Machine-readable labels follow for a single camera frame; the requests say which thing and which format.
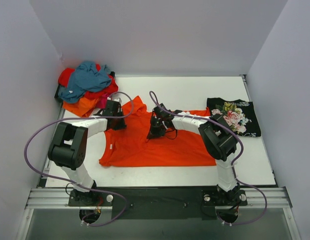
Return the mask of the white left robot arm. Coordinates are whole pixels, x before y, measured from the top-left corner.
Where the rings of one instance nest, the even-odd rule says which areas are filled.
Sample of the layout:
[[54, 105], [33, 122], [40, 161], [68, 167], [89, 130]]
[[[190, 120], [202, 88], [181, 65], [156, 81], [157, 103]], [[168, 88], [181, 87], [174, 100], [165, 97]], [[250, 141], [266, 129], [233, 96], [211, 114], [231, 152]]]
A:
[[87, 139], [107, 130], [126, 128], [121, 107], [121, 99], [108, 99], [100, 118], [82, 120], [75, 123], [61, 122], [48, 150], [48, 158], [74, 181], [74, 191], [80, 194], [80, 200], [86, 206], [97, 202], [98, 194], [93, 189], [96, 182], [90, 177], [84, 159]]

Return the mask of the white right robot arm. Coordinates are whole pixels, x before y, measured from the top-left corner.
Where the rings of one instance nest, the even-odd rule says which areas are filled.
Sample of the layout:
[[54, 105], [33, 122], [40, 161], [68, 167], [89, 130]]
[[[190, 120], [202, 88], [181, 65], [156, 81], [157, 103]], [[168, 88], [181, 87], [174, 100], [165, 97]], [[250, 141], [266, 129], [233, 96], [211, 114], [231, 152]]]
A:
[[220, 189], [218, 200], [224, 205], [233, 202], [236, 198], [234, 189], [239, 186], [232, 167], [238, 140], [232, 135], [232, 130], [223, 116], [198, 116], [180, 110], [170, 112], [160, 104], [152, 110], [147, 138], [150, 140], [163, 137], [169, 129], [201, 136], [208, 154], [216, 161], [217, 186]]

